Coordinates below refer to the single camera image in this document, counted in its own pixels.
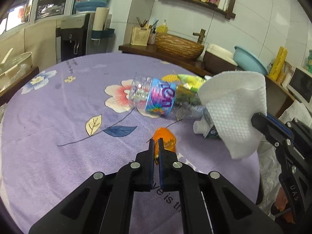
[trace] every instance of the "yellow tube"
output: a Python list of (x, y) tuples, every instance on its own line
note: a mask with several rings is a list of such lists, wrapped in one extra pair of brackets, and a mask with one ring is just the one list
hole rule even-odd
[(274, 81), (276, 81), (278, 75), (280, 74), (280, 70), (282, 69), (286, 56), (287, 56), (287, 52), (288, 52), (287, 49), (283, 48), (282, 46), (280, 47), (280, 50), (278, 51), (275, 62), (269, 73), (269, 77)]

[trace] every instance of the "purple tablecloth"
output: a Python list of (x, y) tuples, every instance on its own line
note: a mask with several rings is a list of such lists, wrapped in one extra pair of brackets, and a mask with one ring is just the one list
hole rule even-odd
[[(147, 117), (127, 106), (136, 74), (162, 78), (191, 74), (158, 59), (131, 54), (97, 54), (62, 62), (41, 72), (8, 103), (2, 129), (2, 176), (9, 210), (28, 233), (32, 224), (96, 171), (118, 171), (146, 150), (159, 127), (174, 120)], [(197, 171), (219, 171), (255, 202), (259, 162), (255, 152), (232, 160), (221, 140), (195, 135), (192, 120), (169, 129), (181, 162)], [(130, 233), (183, 233), (177, 192), (135, 193)]]

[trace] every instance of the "silver rivet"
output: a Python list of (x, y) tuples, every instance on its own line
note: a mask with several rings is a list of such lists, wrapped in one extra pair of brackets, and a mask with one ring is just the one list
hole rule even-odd
[(212, 177), (214, 179), (218, 179), (218, 178), (220, 178), (220, 173), (218, 173), (218, 172), (211, 172), (210, 173), (210, 177)]
[(181, 168), (181, 167), (182, 167), (182, 163), (181, 163), (181, 162), (174, 162), (174, 163), (172, 164), (172, 166), (173, 166), (174, 168)]
[(93, 178), (94, 179), (101, 179), (101, 178), (103, 178), (103, 173), (101, 173), (101, 172), (94, 173)]
[(141, 165), (140, 165), (140, 163), (138, 163), (138, 162), (133, 162), (133, 163), (131, 163), (131, 168), (132, 169), (137, 169), (137, 168), (139, 168)]

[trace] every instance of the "light blue plastic basin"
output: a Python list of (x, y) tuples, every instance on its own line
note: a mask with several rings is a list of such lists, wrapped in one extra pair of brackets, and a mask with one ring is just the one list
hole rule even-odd
[(262, 75), (267, 75), (268, 71), (261, 61), (254, 55), (248, 52), (241, 46), (235, 46), (233, 60), (246, 71), (258, 72)]

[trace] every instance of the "bronze faucet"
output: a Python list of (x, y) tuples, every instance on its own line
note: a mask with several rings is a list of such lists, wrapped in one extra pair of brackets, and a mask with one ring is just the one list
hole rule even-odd
[(199, 36), (199, 37), (198, 37), (198, 40), (197, 40), (197, 43), (199, 43), (199, 44), (202, 43), (202, 41), (204, 40), (204, 37), (205, 37), (205, 32), (206, 32), (206, 30), (204, 30), (204, 29), (201, 29), (201, 30), (200, 30), (200, 33), (198, 33), (198, 32), (193, 32), (193, 35), (194, 35), (194, 36)]

